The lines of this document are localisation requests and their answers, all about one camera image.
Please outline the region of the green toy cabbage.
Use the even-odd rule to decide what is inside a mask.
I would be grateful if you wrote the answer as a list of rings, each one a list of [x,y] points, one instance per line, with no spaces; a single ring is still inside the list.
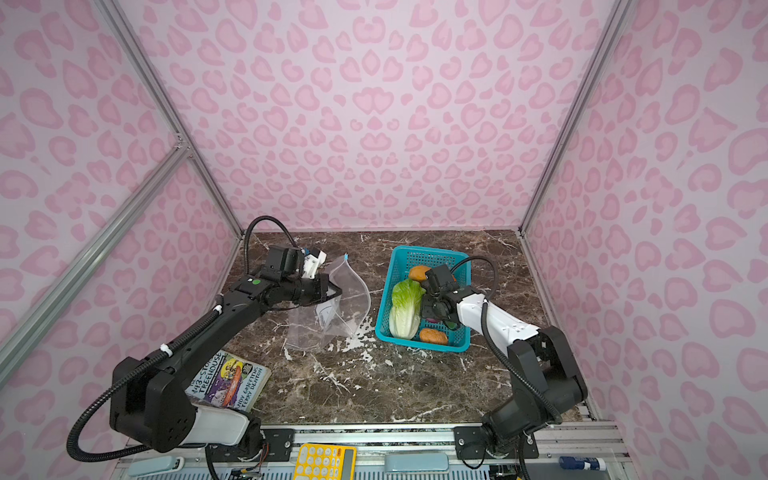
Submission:
[[[392,290],[389,329],[394,338],[412,339],[421,322],[421,300],[425,293],[419,282],[405,279]]]

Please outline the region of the brown toy potato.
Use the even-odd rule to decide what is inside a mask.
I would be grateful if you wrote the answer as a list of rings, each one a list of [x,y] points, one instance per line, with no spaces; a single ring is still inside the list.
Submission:
[[[447,346],[449,340],[447,335],[440,330],[424,328],[419,332],[419,340],[424,343]]]

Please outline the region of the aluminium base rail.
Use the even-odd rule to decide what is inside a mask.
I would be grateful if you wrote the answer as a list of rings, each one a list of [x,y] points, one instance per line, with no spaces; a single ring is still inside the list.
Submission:
[[[221,479],[291,479],[299,448],[306,443],[351,446],[357,449],[353,479],[513,479],[518,467],[526,465],[533,479],[635,479],[627,445],[617,425],[610,421],[565,422],[534,434],[532,444],[522,453],[492,456],[482,448],[471,449],[478,441],[479,424],[329,424],[269,425],[270,443],[266,459],[240,461],[231,452],[214,447],[180,449],[171,452],[171,470],[158,471],[157,479],[207,479],[215,467]],[[445,473],[386,474],[388,454],[441,452],[448,456]],[[560,456],[597,457],[607,463],[606,471],[574,471],[560,467]]]

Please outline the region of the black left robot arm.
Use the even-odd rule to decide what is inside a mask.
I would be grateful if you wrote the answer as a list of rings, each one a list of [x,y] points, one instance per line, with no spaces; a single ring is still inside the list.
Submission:
[[[128,357],[113,371],[117,391],[109,401],[110,427],[147,449],[169,452],[182,445],[233,447],[258,454],[260,422],[230,407],[196,406],[187,396],[205,364],[241,330],[282,302],[314,306],[339,296],[320,268],[319,249],[272,247],[263,264],[224,293],[219,304],[182,334],[143,360]]]

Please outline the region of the orange toy bread roll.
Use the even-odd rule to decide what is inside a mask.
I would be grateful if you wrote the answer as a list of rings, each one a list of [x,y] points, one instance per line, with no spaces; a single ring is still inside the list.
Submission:
[[[426,265],[413,266],[408,273],[408,278],[416,282],[424,282],[427,280],[427,272],[430,270],[431,268]]]

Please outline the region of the aluminium frame corner post right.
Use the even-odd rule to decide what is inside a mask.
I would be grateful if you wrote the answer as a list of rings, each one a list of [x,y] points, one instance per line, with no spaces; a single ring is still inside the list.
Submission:
[[[620,0],[612,5],[592,57],[586,65],[582,78],[577,84],[574,98],[570,102],[567,115],[558,130],[553,148],[550,151],[542,175],[533,192],[531,203],[523,216],[518,233],[522,238],[532,230],[532,225],[538,211],[544,202],[544,196],[554,178],[559,164],[565,154],[573,135],[576,133],[581,118],[588,103],[597,88],[600,79],[610,63],[611,55],[616,49],[621,35],[630,22],[636,8],[636,1]]]

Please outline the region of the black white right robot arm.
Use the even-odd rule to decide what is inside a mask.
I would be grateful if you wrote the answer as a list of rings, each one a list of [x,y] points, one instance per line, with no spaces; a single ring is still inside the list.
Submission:
[[[500,457],[522,453],[535,432],[561,424],[567,411],[587,399],[586,382],[559,328],[526,323],[471,286],[428,288],[421,313],[480,333],[510,373],[512,396],[482,417],[471,449]]]

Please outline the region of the aluminium frame corner post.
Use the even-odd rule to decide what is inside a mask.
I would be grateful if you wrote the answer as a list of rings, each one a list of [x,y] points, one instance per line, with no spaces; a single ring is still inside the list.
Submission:
[[[581,118],[588,103],[597,88],[600,79],[610,63],[611,55],[616,49],[621,35],[630,22],[636,8],[636,1],[620,0],[612,5],[592,57],[586,65],[582,78],[577,84],[574,98],[570,102],[567,115],[558,130],[553,148],[550,151],[542,175],[533,192],[531,203],[523,216],[518,233],[522,238],[532,230],[532,225],[538,211],[544,202],[544,196],[554,178],[559,164],[565,154],[573,135],[576,133]]]
[[[94,2],[107,26],[114,34],[127,58],[136,70],[143,82],[149,96],[153,100],[159,113],[168,123],[171,130],[179,140],[179,143],[189,151],[193,165],[201,177],[208,193],[212,196],[215,205],[223,214],[235,237],[242,239],[244,230],[237,220],[234,210],[225,198],[222,189],[216,183],[211,170],[206,165],[197,145],[191,137],[190,130],[186,127],[180,115],[180,111],[173,103],[171,96],[163,84],[157,69],[150,61],[145,49],[139,41],[139,36],[128,21],[125,12],[118,1],[96,0]]]

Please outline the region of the clear zip top bag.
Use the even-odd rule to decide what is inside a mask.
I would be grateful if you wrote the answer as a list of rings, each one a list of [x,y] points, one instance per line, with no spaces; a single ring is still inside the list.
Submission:
[[[341,294],[313,306],[288,312],[286,347],[289,350],[316,353],[336,337],[351,337],[368,315],[371,295],[362,277],[352,268],[349,256],[333,260],[324,270],[332,283],[329,295]]]

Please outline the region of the grey flat case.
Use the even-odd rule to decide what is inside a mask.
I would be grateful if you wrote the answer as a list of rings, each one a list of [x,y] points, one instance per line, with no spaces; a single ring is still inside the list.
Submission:
[[[441,452],[393,453],[384,461],[386,474],[445,473],[449,468],[448,456]]]

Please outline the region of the teal plastic basket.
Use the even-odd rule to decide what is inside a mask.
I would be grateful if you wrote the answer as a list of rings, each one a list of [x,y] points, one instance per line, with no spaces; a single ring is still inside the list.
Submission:
[[[424,317],[421,307],[426,304],[429,295],[425,287],[422,289],[420,300],[415,299],[416,288],[400,288],[399,285],[412,280],[410,272],[414,267],[433,268],[446,265],[453,268],[457,263],[467,258],[466,253],[438,248],[405,246],[396,247],[390,257],[388,273],[382,293],[381,305],[375,325],[375,333],[379,340],[385,343],[431,350],[442,353],[463,353],[470,345],[470,329],[456,322],[451,323],[451,328],[434,317]],[[403,316],[399,313],[392,315],[394,305],[408,306],[412,312],[411,327],[414,335],[409,338],[395,336],[392,331],[400,331]],[[424,342],[420,333],[424,329],[431,329],[442,333],[446,341],[442,344]]]

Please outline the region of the yellow calculator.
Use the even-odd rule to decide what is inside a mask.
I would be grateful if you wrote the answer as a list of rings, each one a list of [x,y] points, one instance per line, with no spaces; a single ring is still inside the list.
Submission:
[[[357,449],[351,446],[306,443],[298,450],[295,480],[352,480]]]

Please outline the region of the aluminium diagonal frame bar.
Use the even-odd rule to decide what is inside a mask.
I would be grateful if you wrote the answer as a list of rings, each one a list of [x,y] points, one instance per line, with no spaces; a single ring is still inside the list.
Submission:
[[[63,274],[25,314],[1,346],[1,384],[6,385],[37,348],[73,299],[133,228],[146,208],[187,159],[188,144],[177,144],[126,202],[78,253]]]

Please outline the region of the colourful paperback book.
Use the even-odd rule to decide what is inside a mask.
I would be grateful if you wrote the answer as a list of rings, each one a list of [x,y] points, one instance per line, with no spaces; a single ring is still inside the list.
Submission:
[[[250,412],[272,371],[229,352],[217,352],[186,388],[188,397],[205,404]]]

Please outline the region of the blue white marker pen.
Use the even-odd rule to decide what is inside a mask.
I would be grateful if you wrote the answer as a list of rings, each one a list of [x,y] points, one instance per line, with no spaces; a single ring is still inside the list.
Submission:
[[[597,457],[560,456],[560,467],[564,470],[574,471],[606,471],[607,463]]]

